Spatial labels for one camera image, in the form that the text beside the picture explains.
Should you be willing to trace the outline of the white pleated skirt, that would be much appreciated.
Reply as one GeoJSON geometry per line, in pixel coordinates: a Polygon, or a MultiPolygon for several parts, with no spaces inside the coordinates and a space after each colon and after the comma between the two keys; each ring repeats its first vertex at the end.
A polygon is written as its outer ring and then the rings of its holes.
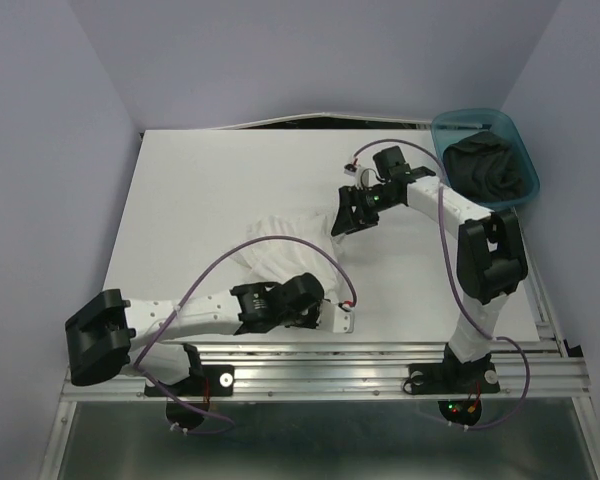
{"type": "Polygon", "coordinates": [[[346,288],[341,274],[329,262],[338,261],[343,253],[341,239],[331,236],[334,220],[335,215],[326,210],[263,217],[247,226],[245,239],[270,239],[241,249],[231,259],[245,269],[249,283],[284,283],[310,273],[321,283],[325,297],[338,301],[346,288]]]}

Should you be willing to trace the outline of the black skirt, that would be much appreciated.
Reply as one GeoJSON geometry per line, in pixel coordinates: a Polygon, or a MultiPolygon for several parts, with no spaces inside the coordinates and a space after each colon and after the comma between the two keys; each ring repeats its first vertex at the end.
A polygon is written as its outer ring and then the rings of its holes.
{"type": "Polygon", "coordinates": [[[511,144],[480,131],[448,146],[443,165],[450,185],[476,203],[515,200],[526,186],[511,144]]]}

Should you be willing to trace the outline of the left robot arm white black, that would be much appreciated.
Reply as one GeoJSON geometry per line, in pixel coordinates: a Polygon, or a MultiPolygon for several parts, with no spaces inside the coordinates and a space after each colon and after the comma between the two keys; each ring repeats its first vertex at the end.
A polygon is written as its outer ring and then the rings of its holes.
{"type": "Polygon", "coordinates": [[[327,311],[324,289],[310,273],[185,301],[126,299],[118,289],[104,290],[65,323],[71,382],[85,387],[119,374],[149,373],[190,394],[201,386],[203,371],[182,339],[266,334],[278,327],[316,330],[327,311]]]}

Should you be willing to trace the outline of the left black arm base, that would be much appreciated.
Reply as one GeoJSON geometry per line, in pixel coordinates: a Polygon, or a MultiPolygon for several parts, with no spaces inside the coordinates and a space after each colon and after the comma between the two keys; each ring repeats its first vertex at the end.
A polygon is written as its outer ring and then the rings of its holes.
{"type": "Polygon", "coordinates": [[[165,417],[172,431],[183,435],[212,435],[233,429],[235,422],[211,409],[214,397],[233,395],[235,368],[232,365],[206,365],[195,346],[174,345],[183,354],[183,377],[172,384],[145,379],[144,394],[149,398],[164,398],[165,417]]]}

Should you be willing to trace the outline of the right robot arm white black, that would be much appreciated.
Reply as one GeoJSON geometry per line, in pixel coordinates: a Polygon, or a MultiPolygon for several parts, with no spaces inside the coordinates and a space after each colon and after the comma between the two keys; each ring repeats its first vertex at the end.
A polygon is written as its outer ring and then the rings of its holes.
{"type": "Polygon", "coordinates": [[[381,212],[398,205],[437,222],[442,238],[452,236],[456,253],[441,244],[452,294],[460,310],[448,342],[454,356],[440,366],[443,384],[462,390],[476,378],[473,363],[485,359],[498,317],[509,296],[528,275],[528,264],[516,214],[493,211],[467,199],[426,166],[412,168],[399,146],[373,157],[374,168],[356,160],[345,166],[351,186],[338,191],[334,237],[374,227],[381,212]]]}

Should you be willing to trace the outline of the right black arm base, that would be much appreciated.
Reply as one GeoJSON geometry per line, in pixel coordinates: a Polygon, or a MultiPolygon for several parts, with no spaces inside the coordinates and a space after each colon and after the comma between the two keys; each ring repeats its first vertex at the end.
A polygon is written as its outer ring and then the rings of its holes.
{"type": "Polygon", "coordinates": [[[411,396],[442,397],[438,407],[442,417],[451,424],[468,429],[477,427],[482,415],[483,394],[500,392],[500,384],[491,353],[468,362],[461,362],[449,345],[437,363],[411,363],[402,381],[402,391],[411,396]]]}

